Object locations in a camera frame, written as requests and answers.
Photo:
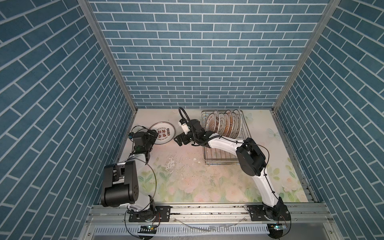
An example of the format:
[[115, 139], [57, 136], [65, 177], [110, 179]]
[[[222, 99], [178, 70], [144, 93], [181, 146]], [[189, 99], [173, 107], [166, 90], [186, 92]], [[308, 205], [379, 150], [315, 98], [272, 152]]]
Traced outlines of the large plate red characters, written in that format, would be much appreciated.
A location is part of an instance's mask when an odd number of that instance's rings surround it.
[[175, 127], [168, 122], [158, 122], [152, 125], [150, 130], [155, 130], [158, 133], [155, 145], [163, 145], [170, 142], [176, 133]]

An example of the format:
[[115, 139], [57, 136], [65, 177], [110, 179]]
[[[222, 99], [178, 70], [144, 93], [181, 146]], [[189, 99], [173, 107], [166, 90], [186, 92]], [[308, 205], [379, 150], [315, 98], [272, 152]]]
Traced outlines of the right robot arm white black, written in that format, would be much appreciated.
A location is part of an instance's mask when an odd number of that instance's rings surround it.
[[266, 158], [261, 148], [252, 138], [237, 140], [226, 138], [213, 131], [206, 131], [200, 121], [192, 120], [182, 107], [178, 108], [181, 119], [179, 121], [183, 133], [176, 136], [174, 141], [181, 147], [192, 143], [193, 146], [202, 146], [218, 149], [235, 155], [242, 171], [252, 177], [260, 195], [264, 215], [272, 221], [291, 221], [291, 213], [283, 199], [279, 197], [271, 184], [267, 173], [270, 158]]

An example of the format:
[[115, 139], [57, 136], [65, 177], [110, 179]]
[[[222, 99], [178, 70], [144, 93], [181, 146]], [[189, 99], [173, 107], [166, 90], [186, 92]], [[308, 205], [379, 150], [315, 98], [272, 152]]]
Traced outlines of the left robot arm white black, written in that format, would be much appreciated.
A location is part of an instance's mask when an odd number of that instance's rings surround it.
[[132, 134], [133, 151], [128, 159], [104, 167], [101, 188], [103, 207], [127, 207], [128, 213], [140, 222], [149, 222], [156, 217], [154, 199], [139, 189], [138, 170], [148, 166], [150, 152], [158, 138], [155, 130]]

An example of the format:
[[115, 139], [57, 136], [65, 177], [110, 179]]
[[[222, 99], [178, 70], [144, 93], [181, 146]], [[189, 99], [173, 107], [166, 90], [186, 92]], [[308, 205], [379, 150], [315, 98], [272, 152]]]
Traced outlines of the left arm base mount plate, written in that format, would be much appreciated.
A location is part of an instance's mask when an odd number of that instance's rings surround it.
[[147, 210], [140, 212], [131, 212], [129, 215], [130, 223], [155, 223], [169, 222], [170, 206], [150, 206]]

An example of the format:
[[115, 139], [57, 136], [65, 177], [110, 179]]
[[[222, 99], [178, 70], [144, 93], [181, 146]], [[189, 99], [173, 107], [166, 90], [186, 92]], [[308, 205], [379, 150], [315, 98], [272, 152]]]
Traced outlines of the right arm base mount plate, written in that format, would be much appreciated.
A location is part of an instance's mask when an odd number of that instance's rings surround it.
[[278, 213], [273, 213], [272, 208], [267, 207], [265, 210], [263, 205], [248, 205], [246, 210], [249, 212], [251, 221], [290, 221], [291, 214], [287, 206], [283, 206]]

